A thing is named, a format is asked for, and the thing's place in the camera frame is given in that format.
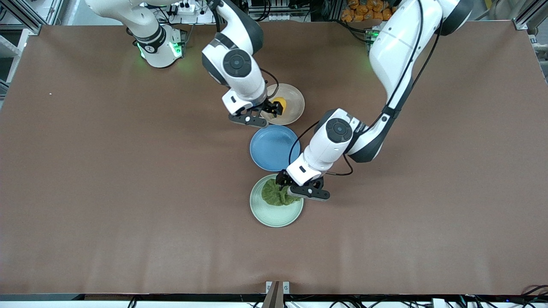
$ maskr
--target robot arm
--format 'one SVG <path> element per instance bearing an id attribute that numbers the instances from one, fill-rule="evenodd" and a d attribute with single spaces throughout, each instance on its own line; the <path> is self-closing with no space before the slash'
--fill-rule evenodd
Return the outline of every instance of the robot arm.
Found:
<path id="1" fill-rule="evenodd" d="M 208 6 L 226 20 L 227 26 L 202 50 L 202 65 L 218 83 L 229 88 L 222 101 L 231 121 L 265 127 L 268 122 L 259 117 L 260 112 L 278 116 L 283 108 L 268 101 L 265 80 L 252 57 L 262 48 L 262 29 L 231 1 L 210 0 Z"/>
<path id="2" fill-rule="evenodd" d="M 120 21 L 131 31 L 141 56 L 154 67 L 166 67 L 182 57 L 181 31 L 160 25 L 154 14 L 140 6 L 142 0 L 85 0 L 92 11 Z M 149 0 L 150 5 L 168 5 L 174 0 Z"/>
<path id="3" fill-rule="evenodd" d="M 323 175 L 344 153 L 358 163 L 370 162 L 411 92 L 412 67 L 438 27 L 448 35 L 467 20 L 470 0 L 406 0 L 377 36 L 369 58 L 386 89 L 387 102 L 369 127 L 342 109 L 330 110 L 316 125 L 310 144 L 299 158 L 281 171 L 276 183 L 290 186 L 288 193 L 326 201 Z"/>

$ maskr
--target blue plate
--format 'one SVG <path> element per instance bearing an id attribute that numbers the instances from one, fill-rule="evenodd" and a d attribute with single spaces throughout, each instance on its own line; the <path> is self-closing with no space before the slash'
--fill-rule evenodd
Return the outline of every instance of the blue plate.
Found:
<path id="1" fill-rule="evenodd" d="M 269 125 L 261 128 L 255 133 L 249 145 L 251 159 L 257 166 L 270 172 L 278 172 L 286 169 L 288 164 L 289 151 L 297 140 L 297 135 L 285 126 Z M 291 162 L 294 162 L 301 154 L 299 142 L 291 153 Z"/>

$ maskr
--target metal bracket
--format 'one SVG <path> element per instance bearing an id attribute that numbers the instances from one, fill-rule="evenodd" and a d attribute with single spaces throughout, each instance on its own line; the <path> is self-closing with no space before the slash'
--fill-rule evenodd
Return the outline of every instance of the metal bracket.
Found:
<path id="1" fill-rule="evenodd" d="M 271 286 L 272 286 L 272 281 L 267 281 L 265 293 L 269 292 Z M 283 282 L 283 294 L 289 294 L 289 281 Z"/>
<path id="2" fill-rule="evenodd" d="M 515 18 L 512 18 L 512 23 L 514 24 L 514 28 L 515 28 L 516 30 L 518 30 L 518 31 L 519 31 L 519 30 L 527 30 L 527 29 L 529 29 L 529 28 L 527 27 L 527 24 L 518 24 Z"/>

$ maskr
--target yellow object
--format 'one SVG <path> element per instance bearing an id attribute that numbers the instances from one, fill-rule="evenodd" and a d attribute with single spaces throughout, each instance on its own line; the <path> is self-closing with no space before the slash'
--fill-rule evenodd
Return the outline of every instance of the yellow object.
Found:
<path id="1" fill-rule="evenodd" d="M 281 96 L 278 96 L 276 97 L 275 99 L 272 100 L 273 102 L 278 102 L 280 105 L 282 105 L 283 109 L 285 110 L 286 109 L 286 106 L 287 106 L 287 102 L 286 102 L 286 99 L 281 97 Z"/>

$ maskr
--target brown tabletop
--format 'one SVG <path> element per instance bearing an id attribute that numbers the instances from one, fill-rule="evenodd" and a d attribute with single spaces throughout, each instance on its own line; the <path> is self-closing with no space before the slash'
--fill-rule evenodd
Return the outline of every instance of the brown tabletop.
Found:
<path id="1" fill-rule="evenodd" d="M 261 25 L 257 62 L 306 99 L 298 134 L 332 108 L 378 115 L 385 91 L 346 29 Z M 546 282 L 548 87 L 526 32 L 468 22 L 442 37 L 379 157 L 327 176 L 332 198 L 305 201 L 281 229 L 249 209 L 268 172 L 249 156 L 256 129 L 227 120 L 226 88 L 201 65 L 213 33 L 195 27 L 186 58 L 162 70 L 123 27 L 31 37 L 0 113 L 0 293 L 254 293 L 286 280 L 294 293 L 516 294 Z"/>

